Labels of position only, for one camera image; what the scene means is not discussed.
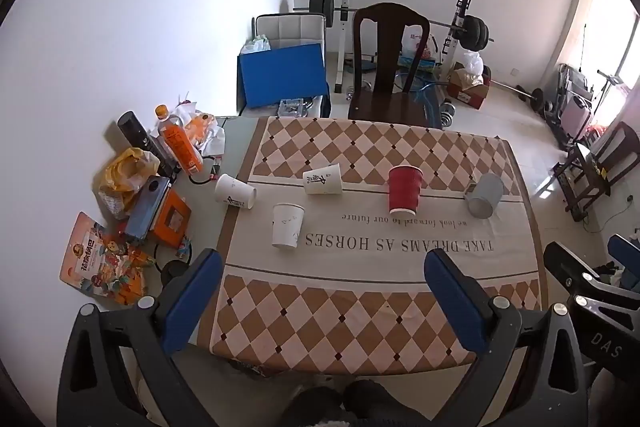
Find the red ribbed paper cup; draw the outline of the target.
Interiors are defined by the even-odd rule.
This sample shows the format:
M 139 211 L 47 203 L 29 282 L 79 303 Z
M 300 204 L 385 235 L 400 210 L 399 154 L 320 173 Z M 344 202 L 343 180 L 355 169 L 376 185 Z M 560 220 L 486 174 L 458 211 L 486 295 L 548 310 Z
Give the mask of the red ribbed paper cup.
M 418 210 L 423 172 L 421 169 L 400 165 L 388 173 L 388 211 L 416 215 Z

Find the pile of clothes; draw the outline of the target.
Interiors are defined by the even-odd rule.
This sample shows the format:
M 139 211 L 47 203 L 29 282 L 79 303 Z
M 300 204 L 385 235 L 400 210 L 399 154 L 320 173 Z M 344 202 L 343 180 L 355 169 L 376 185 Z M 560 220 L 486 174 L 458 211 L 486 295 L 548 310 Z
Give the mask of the pile of clothes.
M 614 261 L 609 261 L 606 265 L 598 265 L 594 268 L 600 280 L 604 283 L 640 293 L 640 282 L 638 277 L 632 274 L 623 265 L 618 265 Z

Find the white orange plastic bag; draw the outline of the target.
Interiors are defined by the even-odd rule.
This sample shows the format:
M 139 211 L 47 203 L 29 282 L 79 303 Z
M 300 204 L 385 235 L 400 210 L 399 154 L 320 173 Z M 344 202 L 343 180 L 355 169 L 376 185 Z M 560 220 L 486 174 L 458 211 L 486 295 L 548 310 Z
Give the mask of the white orange plastic bag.
M 196 108 L 195 102 L 184 101 L 171 109 L 186 130 L 186 136 L 202 156 L 222 156 L 226 149 L 226 134 L 218 119 Z

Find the white cup lying sideways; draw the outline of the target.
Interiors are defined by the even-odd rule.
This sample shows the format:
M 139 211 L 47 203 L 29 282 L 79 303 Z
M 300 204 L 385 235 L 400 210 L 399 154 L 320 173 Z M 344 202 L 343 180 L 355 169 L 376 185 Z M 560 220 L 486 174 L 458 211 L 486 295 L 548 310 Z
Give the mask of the white cup lying sideways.
M 343 192 L 339 165 L 307 170 L 303 173 L 303 186 L 307 195 L 338 195 Z

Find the colourful snack packet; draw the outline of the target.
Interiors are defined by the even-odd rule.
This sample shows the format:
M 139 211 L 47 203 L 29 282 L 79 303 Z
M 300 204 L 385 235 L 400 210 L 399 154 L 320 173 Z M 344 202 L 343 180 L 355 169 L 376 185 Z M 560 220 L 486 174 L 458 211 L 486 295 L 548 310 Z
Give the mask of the colourful snack packet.
M 122 234 L 78 213 L 63 257 L 60 280 L 93 297 L 130 306 L 145 296 L 153 259 Z

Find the folded grey pink rack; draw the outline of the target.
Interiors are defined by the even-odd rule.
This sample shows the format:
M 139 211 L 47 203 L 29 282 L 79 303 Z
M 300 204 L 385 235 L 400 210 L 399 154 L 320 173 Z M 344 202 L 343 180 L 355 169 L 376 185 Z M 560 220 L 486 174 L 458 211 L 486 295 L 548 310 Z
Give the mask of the folded grey pink rack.
M 561 150 L 580 138 L 592 115 L 593 89 L 574 67 L 561 63 L 544 87 L 544 119 Z

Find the grey cup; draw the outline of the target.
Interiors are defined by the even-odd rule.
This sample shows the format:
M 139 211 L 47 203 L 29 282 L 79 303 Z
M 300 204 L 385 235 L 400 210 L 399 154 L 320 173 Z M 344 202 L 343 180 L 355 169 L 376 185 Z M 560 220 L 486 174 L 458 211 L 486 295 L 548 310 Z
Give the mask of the grey cup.
M 466 208 L 474 218 L 489 219 L 495 212 L 506 186 L 500 176 L 485 173 L 477 182 L 472 182 L 464 193 Z

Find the barbell on floor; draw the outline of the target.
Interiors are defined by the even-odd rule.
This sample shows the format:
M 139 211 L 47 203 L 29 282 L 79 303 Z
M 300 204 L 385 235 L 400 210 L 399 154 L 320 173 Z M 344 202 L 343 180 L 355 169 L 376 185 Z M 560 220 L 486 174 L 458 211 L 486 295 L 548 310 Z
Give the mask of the barbell on floor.
M 510 86 L 510 84 L 506 84 L 498 80 L 492 80 L 491 83 L 500 89 L 515 93 L 522 101 L 529 102 L 529 105 L 534 112 L 539 112 L 544 108 L 544 92 L 539 88 L 536 88 L 533 91 L 526 91 L 522 86 L 513 87 Z

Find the orange box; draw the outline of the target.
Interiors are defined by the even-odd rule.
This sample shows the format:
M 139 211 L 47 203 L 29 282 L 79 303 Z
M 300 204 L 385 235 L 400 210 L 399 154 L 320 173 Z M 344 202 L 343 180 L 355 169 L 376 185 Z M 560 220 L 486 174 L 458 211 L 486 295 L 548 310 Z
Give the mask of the orange box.
M 157 243 L 178 249 L 186 235 L 191 208 L 177 192 L 170 188 L 155 213 L 150 235 Z

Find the white padded chair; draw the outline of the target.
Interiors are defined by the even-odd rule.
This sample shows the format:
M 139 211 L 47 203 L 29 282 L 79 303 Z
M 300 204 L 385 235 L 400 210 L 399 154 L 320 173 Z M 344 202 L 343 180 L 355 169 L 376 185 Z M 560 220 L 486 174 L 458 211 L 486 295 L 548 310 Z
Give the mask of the white padded chair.
M 326 18 L 314 13 L 262 14 L 255 18 L 255 36 L 264 36 L 270 49 L 318 44 L 326 45 Z

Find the white red shopping bag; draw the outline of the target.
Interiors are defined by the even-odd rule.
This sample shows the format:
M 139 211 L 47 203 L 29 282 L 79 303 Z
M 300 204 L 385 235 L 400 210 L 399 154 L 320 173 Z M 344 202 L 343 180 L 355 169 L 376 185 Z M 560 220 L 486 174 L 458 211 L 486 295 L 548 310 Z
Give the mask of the white red shopping bag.
M 423 35 L 423 28 L 419 25 L 406 26 L 402 35 L 401 56 L 413 58 L 418 52 Z M 432 51 L 428 44 L 428 37 L 422 53 L 421 60 L 431 60 Z

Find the checkered printed table cloth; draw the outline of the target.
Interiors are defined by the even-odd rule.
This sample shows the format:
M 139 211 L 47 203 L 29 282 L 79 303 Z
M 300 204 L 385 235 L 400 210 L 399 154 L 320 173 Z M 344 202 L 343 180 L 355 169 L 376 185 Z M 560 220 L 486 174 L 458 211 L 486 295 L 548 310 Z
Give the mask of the checkered printed table cloth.
M 346 119 L 262 117 L 245 138 L 238 178 L 257 188 L 250 210 L 227 211 L 224 275 L 196 342 L 261 369 L 386 375 L 468 363 L 423 262 L 434 248 L 489 295 L 529 310 L 548 300 L 539 232 L 510 144 L 500 138 Z M 307 195 L 303 173 L 339 165 L 343 192 Z M 388 211 L 388 173 L 423 172 L 416 215 Z M 506 194 L 489 219 L 464 193 L 485 173 Z M 272 210 L 305 208 L 295 249 L 274 247 Z

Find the barbell with black plates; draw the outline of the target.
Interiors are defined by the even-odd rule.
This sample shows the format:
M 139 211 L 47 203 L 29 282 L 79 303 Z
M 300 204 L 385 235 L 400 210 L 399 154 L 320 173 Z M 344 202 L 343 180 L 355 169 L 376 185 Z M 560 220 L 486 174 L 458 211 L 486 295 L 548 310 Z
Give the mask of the barbell with black plates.
M 426 31 L 430 32 L 433 25 L 445 27 L 451 30 L 451 38 L 457 40 L 463 49 L 473 52 L 483 51 L 488 43 L 492 42 L 488 25 L 479 17 L 465 15 L 462 17 L 461 23 L 445 24 L 429 20 L 405 5 L 392 2 L 382 2 L 362 9 L 355 9 L 337 6 L 335 0 L 308 0 L 306 8 L 295 8 L 294 11 L 323 15 L 329 27 L 333 26 L 335 14 L 342 16 L 344 13 L 352 14 L 354 20 L 372 20 L 380 26 L 386 24 L 400 29 L 408 26 L 422 26 L 427 27 Z

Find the small dark wooden chair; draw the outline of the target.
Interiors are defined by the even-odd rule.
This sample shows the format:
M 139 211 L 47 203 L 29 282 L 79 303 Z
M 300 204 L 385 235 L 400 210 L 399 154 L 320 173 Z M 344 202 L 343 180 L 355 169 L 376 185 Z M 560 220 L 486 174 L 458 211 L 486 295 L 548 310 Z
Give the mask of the small dark wooden chair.
M 597 152 L 579 143 L 573 145 L 565 161 L 553 167 L 552 178 L 563 193 L 565 211 L 579 222 L 601 196 L 611 196 L 614 185 L 638 166 L 639 135 L 620 121 Z

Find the white cup with bird print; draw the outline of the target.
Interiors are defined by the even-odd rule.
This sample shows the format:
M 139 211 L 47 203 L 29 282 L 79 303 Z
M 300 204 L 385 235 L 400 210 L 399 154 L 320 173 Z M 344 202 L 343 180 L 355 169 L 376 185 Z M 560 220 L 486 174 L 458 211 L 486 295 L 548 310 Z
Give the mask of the white cup with bird print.
M 280 202 L 272 210 L 272 239 L 274 247 L 295 249 L 302 231 L 305 208 L 290 202 Z

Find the white cup with calligraphy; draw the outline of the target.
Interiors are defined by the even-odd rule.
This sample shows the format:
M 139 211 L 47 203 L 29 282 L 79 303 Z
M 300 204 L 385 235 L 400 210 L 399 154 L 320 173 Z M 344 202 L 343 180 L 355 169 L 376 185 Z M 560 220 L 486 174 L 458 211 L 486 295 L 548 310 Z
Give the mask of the white cup with calligraphy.
M 257 198 L 257 188 L 223 173 L 216 182 L 216 202 L 241 209 L 252 209 Z

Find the red black lighter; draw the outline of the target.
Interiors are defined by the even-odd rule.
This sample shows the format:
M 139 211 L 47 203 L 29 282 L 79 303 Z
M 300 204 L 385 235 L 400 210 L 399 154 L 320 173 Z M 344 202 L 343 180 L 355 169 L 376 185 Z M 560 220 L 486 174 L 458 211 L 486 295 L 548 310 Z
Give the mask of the red black lighter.
M 214 181 L 218 179 L 220 173 L 220 162 L 214 161 L 212 167 L 210 167 L 209 180 Z

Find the black rectangular box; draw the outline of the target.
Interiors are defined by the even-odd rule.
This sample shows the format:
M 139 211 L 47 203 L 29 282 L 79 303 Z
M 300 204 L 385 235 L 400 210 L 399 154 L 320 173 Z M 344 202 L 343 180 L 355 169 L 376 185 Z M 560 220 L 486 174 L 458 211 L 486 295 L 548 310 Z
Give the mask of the black rectangular box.
M 161 176 L 168 178 L 170 181 L 177 179 L 180 171 L 178 162 L 168 152 L 167 148 L 160 143 L 159 139 L 154 138 L 146 131 L 132 110 L 128 110 L 118 118 L 117 127 L 119 127 L 119 130 L 131 146 L 151 153 L 160 161 L 158 173 Z

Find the black round lid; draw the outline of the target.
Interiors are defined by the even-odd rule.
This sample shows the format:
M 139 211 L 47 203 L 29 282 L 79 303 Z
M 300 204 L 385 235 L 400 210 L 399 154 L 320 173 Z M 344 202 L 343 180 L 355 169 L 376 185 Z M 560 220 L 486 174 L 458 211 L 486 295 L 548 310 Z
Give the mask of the black round lid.
M 160 283 L 166 287 L 172 280 L 188 271 L 189 265 L 181 260 L 170 260 L 160 269 Z

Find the orange drink bottle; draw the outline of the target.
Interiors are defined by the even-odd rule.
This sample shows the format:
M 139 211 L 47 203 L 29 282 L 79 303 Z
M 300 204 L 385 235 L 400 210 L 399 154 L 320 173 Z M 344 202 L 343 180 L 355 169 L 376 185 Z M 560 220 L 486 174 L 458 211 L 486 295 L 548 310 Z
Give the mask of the orange drink bottle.
M 155 107 L 157 129 L 166 145 L 178 160 L 180 167 L 190 176 L 198 174 L 203 169 L 203 161 L 198 150 L 186 135 L 182 119 L 169 112 L 166 105 Z

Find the yellow plastic bag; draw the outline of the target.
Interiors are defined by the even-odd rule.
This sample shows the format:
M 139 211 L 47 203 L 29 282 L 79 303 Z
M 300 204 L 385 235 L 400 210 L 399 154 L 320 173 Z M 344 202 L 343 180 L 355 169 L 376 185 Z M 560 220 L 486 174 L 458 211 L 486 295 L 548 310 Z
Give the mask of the yellow plastic bag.
M 146 181 L 156 176 L 160 160 L 147 150 L 128 147 L 103 170 L 98 196 L 111 215 L 122 220 L 134 207 L 138 193 Z

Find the red cardboard box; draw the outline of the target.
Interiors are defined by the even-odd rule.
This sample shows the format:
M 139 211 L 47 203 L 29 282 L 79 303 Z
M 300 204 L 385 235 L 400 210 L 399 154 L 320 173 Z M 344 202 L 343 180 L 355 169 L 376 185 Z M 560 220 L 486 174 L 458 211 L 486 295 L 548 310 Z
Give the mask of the red cardboard box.
M 461 63 L 454 65 L 448 76 L 447 94 L 450 98 L 480 109 L 488 97 L 491 69 L 485 65 L 481 76 L 472 76 Z

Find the blue grey device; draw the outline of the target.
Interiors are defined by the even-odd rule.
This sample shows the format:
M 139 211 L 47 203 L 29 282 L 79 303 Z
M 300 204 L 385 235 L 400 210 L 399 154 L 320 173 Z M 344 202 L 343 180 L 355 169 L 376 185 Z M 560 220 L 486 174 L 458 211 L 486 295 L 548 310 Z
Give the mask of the blue grey device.
M 125 227 L 128 239 L 145 239 L 169 187 L 170 180 L 164 176 L 151 176 L 145 182 Z

